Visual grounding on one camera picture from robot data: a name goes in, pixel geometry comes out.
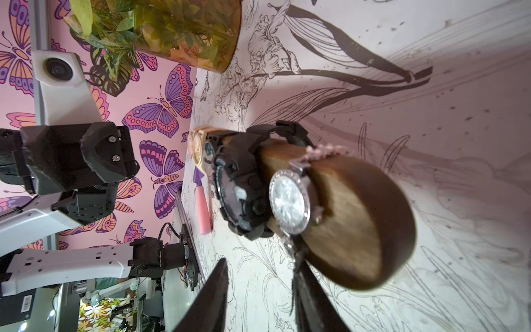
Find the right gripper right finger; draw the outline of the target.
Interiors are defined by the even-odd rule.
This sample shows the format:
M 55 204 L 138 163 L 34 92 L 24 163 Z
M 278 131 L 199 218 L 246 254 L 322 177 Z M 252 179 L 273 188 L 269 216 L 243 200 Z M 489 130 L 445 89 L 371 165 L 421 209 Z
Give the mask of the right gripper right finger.
M 292 255 L 295 259 L 292 292 L 297 330 L 350 331 L 311 271 L 305 254 L 304 246 L 292 245 Z

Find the beige watch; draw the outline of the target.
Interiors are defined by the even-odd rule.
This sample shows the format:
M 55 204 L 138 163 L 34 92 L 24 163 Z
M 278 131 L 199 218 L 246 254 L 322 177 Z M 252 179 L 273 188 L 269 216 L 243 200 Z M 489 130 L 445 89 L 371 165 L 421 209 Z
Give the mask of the beige watch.
M 203 148 L 207 140 L 207 137 L 216 131 L 220 131 L 219 128 L 203 125 L 196 127 L 189 131 L 188 135 L 188 153 L 193 160 L 197 169 L 205 174 L 205 167 L 203 162 Z

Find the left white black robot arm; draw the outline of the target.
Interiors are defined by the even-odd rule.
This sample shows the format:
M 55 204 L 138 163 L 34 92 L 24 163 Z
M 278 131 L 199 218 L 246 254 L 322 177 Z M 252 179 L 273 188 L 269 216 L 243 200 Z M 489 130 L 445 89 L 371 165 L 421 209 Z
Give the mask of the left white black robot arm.
M 92 248 L 30 249 L 47 235 L 112 217 L 137 175 L 129 129 L 111 122 L 1 130 L 1 180 L 30 199 L 1 213 L 1 296 L 86 279 L 161 278 L 179 269 L 194 288 L 199 263 L 187 228 L 178 243 L 144 237 Z

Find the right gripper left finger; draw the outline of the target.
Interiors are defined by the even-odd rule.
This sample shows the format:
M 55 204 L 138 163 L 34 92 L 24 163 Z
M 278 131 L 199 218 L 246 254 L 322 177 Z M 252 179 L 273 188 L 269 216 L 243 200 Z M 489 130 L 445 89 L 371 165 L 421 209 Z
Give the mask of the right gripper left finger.
M 188 312 L 173 331 L 224 331 L 228 286 L 228 263 L 226 258 L 221 258 Z

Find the silver metal keychain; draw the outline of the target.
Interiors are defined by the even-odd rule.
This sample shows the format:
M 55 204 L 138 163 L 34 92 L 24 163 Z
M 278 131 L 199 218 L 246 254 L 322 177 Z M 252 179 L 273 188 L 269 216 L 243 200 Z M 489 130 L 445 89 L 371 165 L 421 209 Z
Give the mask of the silver metal keychain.
M 352 155 L 350 149 L 340 145 L 308 146 L 302 156 L 289 162 L 289 168 L 273 174 L 269 183 L 269 202 L 282 231 L 284 246 L 292 257 L 301 252 L 301 236 L 309 226 L 318 225 L 323 220 L 324 207 L 310 177 L 312 163 Z

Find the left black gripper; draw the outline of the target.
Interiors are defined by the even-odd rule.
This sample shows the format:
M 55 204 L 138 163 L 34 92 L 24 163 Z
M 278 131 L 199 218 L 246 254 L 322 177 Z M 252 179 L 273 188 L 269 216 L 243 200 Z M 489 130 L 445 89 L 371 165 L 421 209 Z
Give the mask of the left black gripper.
M 112 122 L 1 130 L 1 182 L 47 195 L 138 174 L 128 127 Z

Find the black watch wide face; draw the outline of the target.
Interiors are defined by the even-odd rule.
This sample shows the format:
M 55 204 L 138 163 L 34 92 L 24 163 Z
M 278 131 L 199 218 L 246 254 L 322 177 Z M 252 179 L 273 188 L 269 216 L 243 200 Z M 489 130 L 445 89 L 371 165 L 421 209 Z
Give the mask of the black watch wide face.
M 221 215 L 228 228 L 250 241 L 274 235 L 267 226 L 271 209 L 266 185 L 257 163 L 266 134 L 236 133 L 217 148 L 213 178 Z

